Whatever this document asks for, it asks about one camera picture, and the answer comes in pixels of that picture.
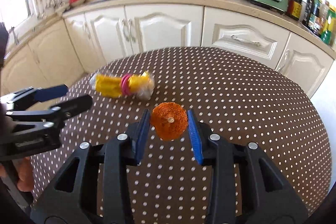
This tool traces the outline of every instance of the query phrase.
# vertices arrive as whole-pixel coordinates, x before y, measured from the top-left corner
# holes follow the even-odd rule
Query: table
[[[214,132],[233,143],[257,142],[293,185],[310,214],[324,200],[331,177],[328,135],[297,84],[254,60],[214,47],[144,52],[116,60],[99,72],[122,76],[145,70],[153,72],[156,81],[149,101],[102,97],[89,86],[92,75],[69,88],[62,101],[86,93],[94,104],[67,122],[61,132],[61,148],[33,157],[35,200],[81,142],[105,143],[139,121],[145,108],[152,110],[162,102],[194,109],[201,122],[209,123]],[[175,141],[164,142],[151,128],[141,166],[127,172],[136,223],[204,222],[211,168],[194,160],[187,131]],[[103,214],[99,206],[98,214]]]

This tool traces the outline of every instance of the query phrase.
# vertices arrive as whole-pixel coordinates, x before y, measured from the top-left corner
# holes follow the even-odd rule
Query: soy sauce bottle
[[[302,0],[288,0],[286,15],[298,21],[302,11]]]

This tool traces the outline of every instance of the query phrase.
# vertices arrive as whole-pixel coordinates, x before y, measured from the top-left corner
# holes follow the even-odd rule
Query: bottle
[[[286,15],[298,21],[302,11],[302,0],[288,0]]]
[[[306,9],[304,11],[302,24],[306,27],[308,27],[308,20],[309,20],[309,16],[310,16],[312,6],[313,6],[313,1],[314,0],[307,0]]]
[[[327,19],[327,14],[329,12],[329,6],[330,6],[330,3],[329,1],[326,0],[320,9],[320,19],[321,19],[321,33],[320,34],[322,34],[322,30],[324,28],[324,24]]]
[[[321,33],[321,40],[329,45],[333,28],[334,28],[334,23],[335,23],[335,18],[336,18],[336,8],[333,5],[330,5],[330,8],[327,13],[327,20],[325,21],[322,33]]]
[[[321,0],[314,0],[310,9],[309,19],[307,20],[308,29],[311,30],[315,35],[320,34],[320,6]]]

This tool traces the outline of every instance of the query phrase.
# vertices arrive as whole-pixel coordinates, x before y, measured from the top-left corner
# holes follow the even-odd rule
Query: black clamp
[[[134,224],[126,168],[140,164],[149,127],[146,109],[140,122],[104,145],[81,143],[44,189],[31,219],[36,224]],[[104,164],[104,217],[96,214],[100,164]]]
[[[206,224],[301,224],[308,210],[267,154],[254,142],[229,143],[188,110],[188,129],[198,164],[212,166]],[[235,214],[235,171],[239,165],[242,215]]]
[[[37,102],[45,102],[66,95],[66,85],[48,89],[27,88],[1,97],[5,115],[13,120],[13,130],[0,136],[0,163],[7,177],[3,178],[12,197],[23,208],[33,201],[30,192],[21,192],[16,184],[18,173],[12,160],[57,149],[61,146],[60,130],[65,120],[74,117],[92,106],[92,98],[83,95],[64,101],[43,111],[24,111]]]

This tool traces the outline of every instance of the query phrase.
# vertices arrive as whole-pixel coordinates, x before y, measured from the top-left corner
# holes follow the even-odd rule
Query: kitchen cabinet
[[[1,85],[5,87],[6,92],[15,92],[29,86],[49,86],[28,45],[22,47],[6,62],[1,71]]]
[[[133,52],[165,47],[200,46],[203,7],[194,5],[129,5],[125,7]]]
[[[124,7],[88,12],[85,17],[92,41],[101,48],[104,65],[133,54]]]
[[[84,71],[92,73],[105,65],[99,44],[92,39],[85,15],[75,15],[65,19],[69,36]]]
[[[205,7],[202,46],[219,47],[275,69],[289,33],[251,16]]]
[[[294,81],[310,98],[328,73],[333,59],[309,41],[291,33],[277,71]]]
[[[69,39],[64,22],[47,28],[29,43],[41,73],[50,86],[71,86],[84,73],[83,67]]]

